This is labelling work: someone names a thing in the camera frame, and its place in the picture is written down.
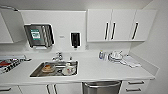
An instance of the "faucet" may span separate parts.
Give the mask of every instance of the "faucet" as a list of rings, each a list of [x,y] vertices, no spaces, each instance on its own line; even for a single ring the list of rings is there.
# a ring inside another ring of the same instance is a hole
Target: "faucet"
[[[57,54],[57,57],[54,57],[52,60],[56,60],[56,61],[63,60],[62,52],[58,52],[56,54]]]

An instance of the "soap dispenser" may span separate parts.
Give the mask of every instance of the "soap dispenser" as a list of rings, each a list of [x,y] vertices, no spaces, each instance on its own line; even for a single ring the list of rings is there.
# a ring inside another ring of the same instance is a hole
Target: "soap dispenser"
[[[75,50],[80,46],[80,33],[71,33],[71,43]]]

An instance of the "bottle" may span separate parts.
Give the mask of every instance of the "bottle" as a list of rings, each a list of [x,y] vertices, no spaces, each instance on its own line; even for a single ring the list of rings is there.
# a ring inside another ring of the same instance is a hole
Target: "bottle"
[[[104,53],[103,53],[103,51],[102,51],[102,50],[100,50],[100,53],[99,53],[99,58],[100,58],[100,59],[104,59]]]

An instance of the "paper towel dispenser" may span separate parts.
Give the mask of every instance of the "paper towel dispenser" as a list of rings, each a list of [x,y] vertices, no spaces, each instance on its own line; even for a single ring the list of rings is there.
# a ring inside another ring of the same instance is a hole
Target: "paper towel dispenser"
[[[31,48],[33,46],[50,47],[54,44],[51,25],[31,24],[24,25],[24,28]]]

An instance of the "white wall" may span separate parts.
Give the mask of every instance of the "white wall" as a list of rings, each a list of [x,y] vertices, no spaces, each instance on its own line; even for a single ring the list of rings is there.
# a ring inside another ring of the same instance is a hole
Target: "white wall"
[[[86,43],[86,11],[21,10],[24,24],[51,24],[55,44],[47,50],[36,50],[27,40],[14,44],[0,44],[0,54],[87,52],[88,50],[123,50],[129,52],[131,42]],[[81,33],[81,46],[75,51],[71,46],[70,32]]]
[[[157,9],[157,15],[146,42],[133,42],[131,53],[159,69],[147,94],[168,94],[168,0],[153,0],[144,9]]]

